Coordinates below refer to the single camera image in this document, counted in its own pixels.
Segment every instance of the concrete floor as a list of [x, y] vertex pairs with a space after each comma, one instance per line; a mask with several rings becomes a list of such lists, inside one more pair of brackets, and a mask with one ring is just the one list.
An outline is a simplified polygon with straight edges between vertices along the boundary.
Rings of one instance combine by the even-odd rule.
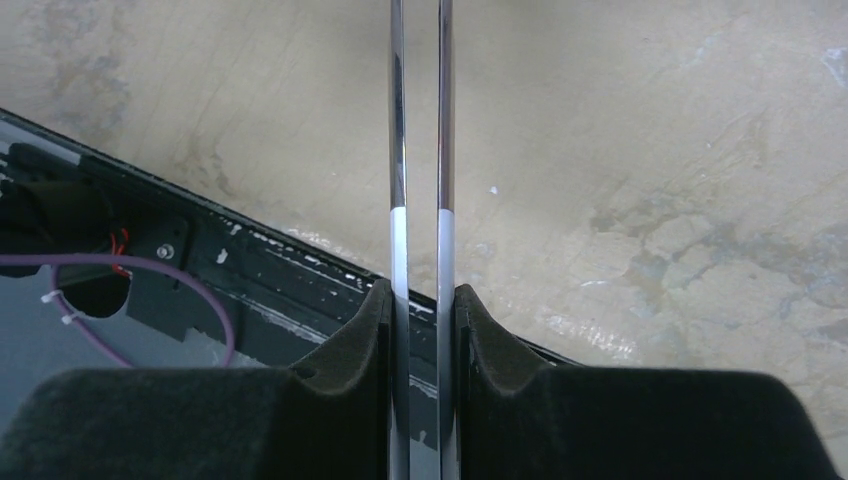
[[[407, 3], [432, 295], [437, 2]], [[777, 375], [848, 472], [848, 4], [455, 15], [458, 280], [586, 363]], [[388, 25], [376, 0], [5, 0], [0, 105], [386, 272]]]

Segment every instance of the cable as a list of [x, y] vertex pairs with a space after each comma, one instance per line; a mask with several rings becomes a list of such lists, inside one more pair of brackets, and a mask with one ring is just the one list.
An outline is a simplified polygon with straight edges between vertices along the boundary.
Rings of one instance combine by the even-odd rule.
[[[120, 245], [118, 244], [118, 240], [115, 237], [115, 233], [109, 232], [109, 239], [112, 241], [112, 255], [123, 255], [124, 250], [127, 248], [127, 244], [130, 242], [129, 230], [127, 230], [126, 228], [121, 228], [120, 232], [121, 235], [124, 237]], [[118, 265], [112, 265], [112, 270], [122, 277], [130, 277], [130, 273]]]
[[[166, 265], [161, 262], [157, 262], [155, 260], [150, 260], [147, 258], [141, 257], [130, 257], [130, 256], [119, 256], [119, 255], [106, 255], [106, 254], [87, 254], [87, 253], [74, 253], [74, 254], [65, 254], [65, 255], [0, 255], [0, 266], [6, 267], [20, 267], [20, 266], [33, 266], [33, 265], [50, 265], [53, 267], [53, 272], [50, 277], [51, 289], [53, 291], [58, 291], [58, 278], [59, 278], [59, 268], [63, 265], [122, 265], [125, 267], [135, 267], [142, 268], [145, 270], [152, 270], [154, 272], [158, 272], [169, 277], [172, 277], [186, 286], [190, 287], [192, 290], [197, 292], [207, 303], [212, 307], [212, 310], [215, 311], [215, 314], [218, 315], [218, 318], [221, 320], [221, 326], [224, 328], [224, 339], [227, 346], [226, 354], [224, 355], [224, 359], [221, 361], [222, 367], [227, 367], [230, 365], [232, 361], [233, 354], [235, 352], [235, 333], [233, 332], [233, 324], [230, 321], [229, 315], [227, 315], [227, 311], [224, 310], [224, 306], [221, 305], [221, 302], [209, 291], [206, 286], [204, 286], [200, 281], [189, 275], [188, 273], [178, 270], [170, 265]], [[51, 300], [59, 307], [59, 310], [66, 316], [65, 318], [70, 318], [72, 322], [77, 325], [82, 334], [98, 349], [100, 349], [106, 356], [114, 360], [119, 365], [130, 367], [132, 364], [123, 358], [120, 354], [118, 354], [112, 347], [107, 345], [103, 340], [101, 340], [90, 328], [88, 325], [83, 323], [79, 318], [76, 318], [76, 312], [71, 309], [71, 307], [65, 302], [65, 299], [62, 295], [54, 295]]]

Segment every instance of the chrome rod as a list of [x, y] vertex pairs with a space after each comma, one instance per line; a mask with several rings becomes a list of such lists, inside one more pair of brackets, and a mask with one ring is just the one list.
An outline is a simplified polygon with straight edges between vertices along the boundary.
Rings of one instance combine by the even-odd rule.
[[456, 263], [454, 221], [453, 1], [439, 1], [439, 178], [436, 248], [436, 371], [441, 478], [459, 478], [456, 392], [453, 391], [453, 300]]
[[406, 117], [403, 92], [403, 2], [391, 1], [389, 40], [389, 175], [392, 324], [389, 478], [409, 479], [409, 279], [406, 218]]

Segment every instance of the screw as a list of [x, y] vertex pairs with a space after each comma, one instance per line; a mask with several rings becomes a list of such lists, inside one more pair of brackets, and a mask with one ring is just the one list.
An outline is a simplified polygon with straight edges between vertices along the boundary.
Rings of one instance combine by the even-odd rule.
[[162, 260], [170, 260], [174, 258], [174, 246], [170, 243], [164, 243], [156, 249], [156, 256]]

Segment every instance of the black foam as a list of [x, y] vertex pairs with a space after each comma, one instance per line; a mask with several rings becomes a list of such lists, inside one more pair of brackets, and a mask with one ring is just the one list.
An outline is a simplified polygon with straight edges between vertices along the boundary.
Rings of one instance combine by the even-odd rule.
[[470, 338], [459, 372], [465, 480], [838, 478], [804, 408], [772, 377], [554, 367], [471, 287], [457, 289], [455, 312]]
[[77, 371], [43, 384], [0, 449], [11, 478], [379, 478], [388, 282], [289, 369]]

